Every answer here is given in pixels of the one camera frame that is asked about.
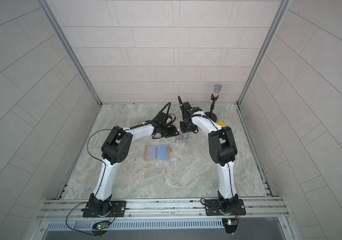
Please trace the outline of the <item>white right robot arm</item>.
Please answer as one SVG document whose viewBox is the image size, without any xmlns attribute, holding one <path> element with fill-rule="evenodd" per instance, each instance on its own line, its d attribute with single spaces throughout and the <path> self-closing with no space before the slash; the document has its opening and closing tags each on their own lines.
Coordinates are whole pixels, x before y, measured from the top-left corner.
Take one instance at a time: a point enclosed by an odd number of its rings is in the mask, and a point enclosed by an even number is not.
<svg viewBox="0 0 342 240">
<path fill-rule="evenodd" d="M 213 122 L 199 107 L 192 107 L 178 98 L 182 113 L 180 129 L 183 133 L 202 130 L 208 139 L 209 155 L 219 175 L 218 201 L 222 212 L 234 211 L 239 203 L 234 184 L 234 161 L 238 153 L 232 129 Z"/>
</svg>

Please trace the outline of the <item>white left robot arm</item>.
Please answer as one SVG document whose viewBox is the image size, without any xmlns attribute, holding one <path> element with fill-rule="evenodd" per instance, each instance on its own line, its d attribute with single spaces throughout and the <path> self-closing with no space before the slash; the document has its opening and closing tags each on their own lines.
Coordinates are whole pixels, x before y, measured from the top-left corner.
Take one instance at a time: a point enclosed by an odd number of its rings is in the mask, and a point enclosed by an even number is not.
<svg viewBox="0 0 342 240">
<path fill-rule="evenodd" d="M 129 128 L 113 127 L 101 147 L 102 169 L 89 202 L 95 205 L 107 204 L 112 196 L 112 187 L 118 169 L 128 156 L 131 143 L 148 136 L 154 139 L 156 135 L 160 135 L 161 138 L 178 136 L 179 132 L 173 125 L 174 121 L 174 114 L 160 111 L 152 120 L 142 124 Z"/>
</svg>

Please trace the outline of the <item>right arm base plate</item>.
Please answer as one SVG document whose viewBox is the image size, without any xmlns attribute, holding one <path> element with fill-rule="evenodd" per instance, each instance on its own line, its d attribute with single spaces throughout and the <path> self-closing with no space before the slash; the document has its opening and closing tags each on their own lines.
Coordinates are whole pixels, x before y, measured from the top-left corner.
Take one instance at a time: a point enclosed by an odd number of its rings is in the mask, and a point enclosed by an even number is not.
<svg viewBox="0 0 342 240">
<path fill-rule="evenodd" d="M 219 200 L 219 199 L 200 199 L 204 205 L 207 216 L 245 216 L 246 209 L 242 199 L 238 200 Z"/>
</svg>

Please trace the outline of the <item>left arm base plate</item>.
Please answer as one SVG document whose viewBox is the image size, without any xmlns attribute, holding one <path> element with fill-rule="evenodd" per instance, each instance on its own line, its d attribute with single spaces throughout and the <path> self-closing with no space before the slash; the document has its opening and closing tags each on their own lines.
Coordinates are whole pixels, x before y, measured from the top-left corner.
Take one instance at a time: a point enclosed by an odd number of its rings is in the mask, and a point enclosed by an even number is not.
<svg viewBox="0 0 342 240">
<path fill-rule="evenodd" d="M 106 203 L 87 202 L 81 209 L 83 218 L 123 217 L 126 210 L 126 201 L 107 201 Z"/>
</svg>

